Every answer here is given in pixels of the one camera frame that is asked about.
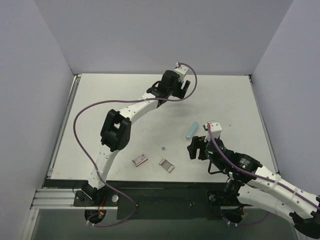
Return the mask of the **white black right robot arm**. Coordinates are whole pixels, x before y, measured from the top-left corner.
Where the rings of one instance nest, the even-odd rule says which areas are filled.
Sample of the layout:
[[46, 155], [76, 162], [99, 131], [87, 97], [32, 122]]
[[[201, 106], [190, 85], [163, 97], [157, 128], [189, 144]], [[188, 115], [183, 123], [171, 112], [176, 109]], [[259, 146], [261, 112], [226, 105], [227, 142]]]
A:
[[229, 177], [223, 192], [230, 205], [240, 202], [284, 218], [301, 234], [320, 238], [320, 197], [271, 172], [258, 160], [227, 149], [218, 139], [194, 136], [187, 147], [191, 159], [209, 160]]

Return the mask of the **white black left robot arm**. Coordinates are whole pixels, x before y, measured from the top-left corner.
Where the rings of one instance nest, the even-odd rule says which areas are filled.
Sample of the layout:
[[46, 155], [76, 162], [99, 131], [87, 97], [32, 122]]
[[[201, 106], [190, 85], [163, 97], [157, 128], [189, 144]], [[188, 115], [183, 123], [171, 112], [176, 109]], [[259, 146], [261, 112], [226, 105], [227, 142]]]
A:
[[103, 200], [107, 175], [116, 155], [129, 143], [132, 125], [148, 112], [159, 108], [173, 96], [181, 101], [186, 97], [190, 81], [184, 81], [189, 68], [178, 66], [166, 70], [160, 81], [155, 82], [142, 97], [133, 104], [120, 110], [111, 109], [104, 120], [100, 131], [101, 148], [98, 157], [93, 161], [93, 170], [82, 187], [85, 200], [92, 206]]

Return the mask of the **light blue white stapler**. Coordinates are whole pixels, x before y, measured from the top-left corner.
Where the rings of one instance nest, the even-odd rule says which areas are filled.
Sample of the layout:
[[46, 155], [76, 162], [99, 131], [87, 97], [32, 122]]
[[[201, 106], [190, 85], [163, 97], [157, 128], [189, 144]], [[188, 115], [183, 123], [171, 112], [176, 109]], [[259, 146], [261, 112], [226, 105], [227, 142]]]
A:
[[190, 128], [188, 129], [187, 133], [185, 134], [185, 138], [187, 140], [191, 139], [192, 136], [195, 134], [195, 132], [197, 131], [197, 128], [199, 126], [199, 123], [197, 121], [194, 121], [192, 123], [192, 125], [190, 126]]

